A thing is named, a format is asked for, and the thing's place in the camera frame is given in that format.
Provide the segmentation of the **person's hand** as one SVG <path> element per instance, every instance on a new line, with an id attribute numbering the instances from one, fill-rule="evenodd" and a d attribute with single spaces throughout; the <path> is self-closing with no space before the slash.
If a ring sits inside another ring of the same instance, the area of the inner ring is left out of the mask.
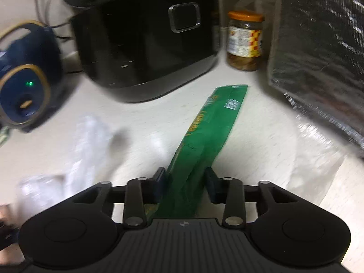
<path id="1" fill-rule="evenodd" d="M 15 222 L 12 208 L 10 205 L 0 206 L 0 221 L 3 222 L 5 225 L 11 225 Z"/>

